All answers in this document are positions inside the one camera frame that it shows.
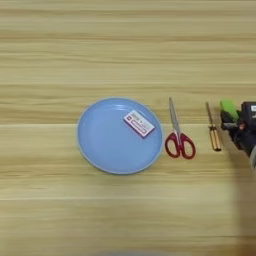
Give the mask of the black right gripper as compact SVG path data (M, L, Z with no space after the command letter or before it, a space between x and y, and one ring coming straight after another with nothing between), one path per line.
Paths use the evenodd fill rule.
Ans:
M221 128L223 130L231 130L231 139L239 150L251 155L256 147L256 121L238 122L238 118L234 117L230 112L222 111Z

